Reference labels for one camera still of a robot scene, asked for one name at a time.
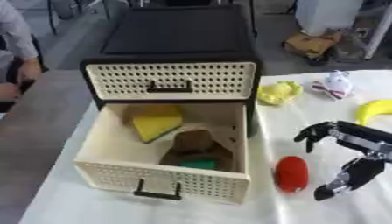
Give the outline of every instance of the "robotic hand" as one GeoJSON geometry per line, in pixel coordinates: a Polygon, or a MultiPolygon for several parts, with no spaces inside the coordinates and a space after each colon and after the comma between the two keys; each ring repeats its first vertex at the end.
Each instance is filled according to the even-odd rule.
{"type": "Polygon", "coordinates": [[[353,191],[384,171],[385,163],[392,162],[392,134],[350,122],[322,122],[303,129],[295,142],[306,139],[306,152],[324,137],[335,137],[336,143],[361,151],[364,155],[343,165],[335,180],[314,191],[316,200],[325,200],[335,194],[353,191]]]}

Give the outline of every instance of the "white plush toy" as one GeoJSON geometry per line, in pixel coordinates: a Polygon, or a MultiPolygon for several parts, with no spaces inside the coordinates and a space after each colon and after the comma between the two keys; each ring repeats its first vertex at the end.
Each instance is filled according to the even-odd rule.
{"type": "Polygon", "coordinates": [[[341,100],[353,92],[353,83],[348,79],[348,72],[334,71],[323,81],[315,80],[311,87],[323,91],[334,100],[341,100]]]}

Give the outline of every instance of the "open drawer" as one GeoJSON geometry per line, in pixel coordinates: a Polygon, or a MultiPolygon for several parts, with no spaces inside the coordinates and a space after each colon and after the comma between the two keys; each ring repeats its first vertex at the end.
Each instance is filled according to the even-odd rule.
{"type": "Polygon", "coordinates": [[[140,140],[125,121],[145,103],[106,104],[74,164],[94,188],[180,200],[188,196],[241,203],[249,188],[246,108],[241,102],[179,103],[183,125],[151,143],[140,140]],[[159,164],[174,136],[186,130],[209,130],[231,150],[232,171],[212,171],[159,164]]]}

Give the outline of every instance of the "black handle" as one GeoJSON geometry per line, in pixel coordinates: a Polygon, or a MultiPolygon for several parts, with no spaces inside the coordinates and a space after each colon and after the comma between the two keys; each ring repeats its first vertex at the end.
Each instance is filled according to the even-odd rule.
{"type": "Polygon", "coordinates": [[[137,189],[133,192],[136,196],[144,196],[149,198],[157,198],[157,199],[164,199],[164,200],[181,200],[182,197],[179,195],[181,192],[181,184],[176,184],[176,192],[174,194],[166,194],[160,192],[144,192],[144,179],[139,179],[139,184],[137,185],[137,189]]]}
{"type": "Polygon", "coordinates": [[[192,91],[192,83],[190,80],[186,81],[185,87],[157,87],[155,81],[152,80],[149,88],[147,88],[147,92],[149,93],[191,93],[192,91]]]}

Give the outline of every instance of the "banana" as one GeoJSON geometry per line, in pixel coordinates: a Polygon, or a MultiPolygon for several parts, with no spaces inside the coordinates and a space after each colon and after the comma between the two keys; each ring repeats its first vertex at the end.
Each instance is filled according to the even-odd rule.
{"type": "Polygon", "coordinates": [[[371,116],[392,114],[392,100],[369,101],[359,106],[355,112],[355,120],[360,125],[366,125],[371,116]]]}

